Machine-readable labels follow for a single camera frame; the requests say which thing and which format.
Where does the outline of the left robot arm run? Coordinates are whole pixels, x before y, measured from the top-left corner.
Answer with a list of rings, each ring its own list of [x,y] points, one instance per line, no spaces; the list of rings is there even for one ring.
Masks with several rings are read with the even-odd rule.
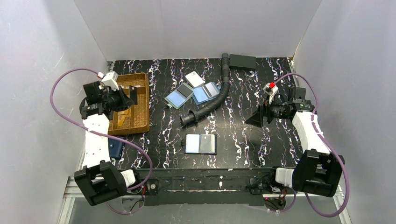
[[[85,84],[83,89],[86,97],[79,111],[85,129],[85,157],[74,180],[87,202],[91,206],[107,203],[134,190],[141,190],[143,198],[157,195],[159,180],[151,177],[152,170],[141,178],[135,169],[118,170],[110,158],[109,139],[123,143],[126,140],[108,134],[109,117],[137,104],[137,88],[123,89],[116,82],[108,85],[97,81]]]

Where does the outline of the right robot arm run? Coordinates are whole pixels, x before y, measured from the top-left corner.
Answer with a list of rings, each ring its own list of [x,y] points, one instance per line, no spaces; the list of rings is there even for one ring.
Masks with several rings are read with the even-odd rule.
[[[345,161],[339,160],[321,140],[317,112],[310,100],[305,99],[305,88],[289,89],[286,102],[278,103],[278,88],[271,84],[263,104],[263,116],[270,123],[273,119],[289,119],[297,131],[303,155],[294,168],[274,167],[269,184],[287,187],[308,194],[332,197],[336,192]]]

